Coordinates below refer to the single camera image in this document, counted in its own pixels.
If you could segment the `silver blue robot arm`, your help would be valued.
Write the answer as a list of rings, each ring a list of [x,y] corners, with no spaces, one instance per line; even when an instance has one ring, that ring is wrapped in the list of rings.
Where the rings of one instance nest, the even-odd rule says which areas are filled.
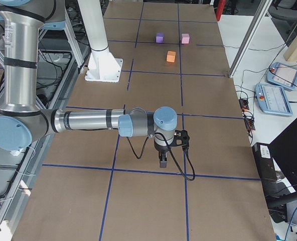
[[[167,106],[154,113],[141,108],[83,112],[40,109],[36,105],[39,30],[65,27],[64,1],[0,1],[5,21],[5,97],[0,104],[0,148],[17,151],[65,130],[118,130],[122,137],[154,139],[160,166],[175,144],[176,112]]]

